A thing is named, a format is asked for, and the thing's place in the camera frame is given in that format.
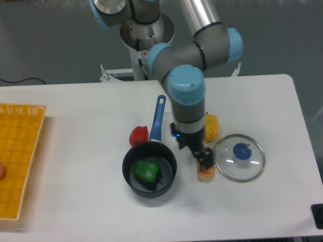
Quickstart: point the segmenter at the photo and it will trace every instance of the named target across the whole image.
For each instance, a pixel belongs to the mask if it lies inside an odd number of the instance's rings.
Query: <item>saucepan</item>
[[[145,198],[156,198],[166,193],[173,185],[177,171],[175,155],[170,148],[161,143],[165,102],[164,95],[157,98],[149,141],[132,147],[122,163],[122,173],[126,182],[133,192]],[[134,163],[142,159],[153,160],[160,165],[161,178],[153,190],[143,185],[132,172]]]

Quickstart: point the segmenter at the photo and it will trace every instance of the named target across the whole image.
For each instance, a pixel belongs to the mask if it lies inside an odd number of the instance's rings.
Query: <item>food item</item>
[[[219,122],[217,116],[205,114],[205,142],[212,142],[217,139],[219,134]]]
[[[147,126],[137,126],[133,129],[129,137],[132,146],[147,142],[149,139]]]
[[[151,190],[156,188],[162,176],[159,163],[149,159],[137,160],[133,165],[132,172],[141,184]]]
[[[199,160],[196,160],[196,167],[197,167],[197,175],[200,180],[211,180],[214,178],[215,171],[216,171],[215,166],[211,166],[207,170],[201,170],[201,163]]]
[[[0,179],[5,175],[5,166],[0,162]]]

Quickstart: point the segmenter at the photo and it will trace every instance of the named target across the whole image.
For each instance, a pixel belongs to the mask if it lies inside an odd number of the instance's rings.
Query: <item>gray floor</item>
[[[321,174],[323,174],[322,0],[218,0],[222,22],[242,34],[240,75],[288,74],[294,81]],[[174,22],[174,46],[188,43],[178,1],[161,10]],[[119,27],[102,30],[88,0],[0,1],[0,78],[39,77],[47,84],[97,82],[99,65],[130,68]],[[213,68],[206,77],[230,76],[237,62]],[[39,84],[28,81],[20,85]],[[0,86],[9,85],[0,82]]]

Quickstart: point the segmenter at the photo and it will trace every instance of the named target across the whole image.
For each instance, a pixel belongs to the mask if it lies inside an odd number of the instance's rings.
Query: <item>green bell pepper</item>
[[[150,190],[156,188],[162,176],[159,163],[148,159],[137,160],[133,165],[132,172],[139,182]]]

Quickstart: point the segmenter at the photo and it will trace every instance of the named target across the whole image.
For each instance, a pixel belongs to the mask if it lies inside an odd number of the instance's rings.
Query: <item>yellow basket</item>
[[[17,220],[46,106],[0,103],[0,219]]]

